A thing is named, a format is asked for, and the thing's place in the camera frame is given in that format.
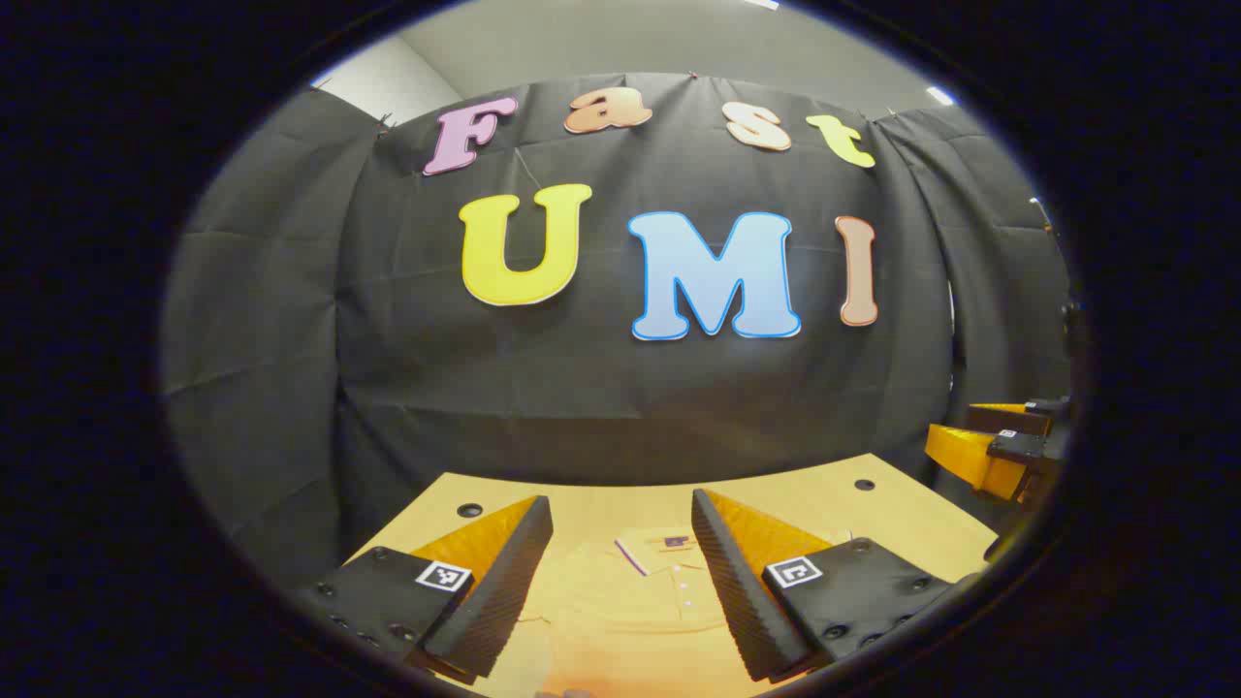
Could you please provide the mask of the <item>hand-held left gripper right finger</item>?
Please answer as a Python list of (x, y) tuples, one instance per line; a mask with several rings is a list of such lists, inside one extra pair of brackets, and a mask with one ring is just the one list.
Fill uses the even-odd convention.
[(753, 681), (781, 681), (867, 650), (953, 585), (870, 538), (829, 543), (696, 488), (691, 525)]

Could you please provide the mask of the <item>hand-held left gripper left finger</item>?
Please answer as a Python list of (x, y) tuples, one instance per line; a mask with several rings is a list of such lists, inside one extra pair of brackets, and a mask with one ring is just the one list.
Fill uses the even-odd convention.
[(290, 606), (400, 679), (474, 684), (509, 645), (553, 529), (549, 496), (525, 496), (414, 548), (360, 546), (294, 587)]

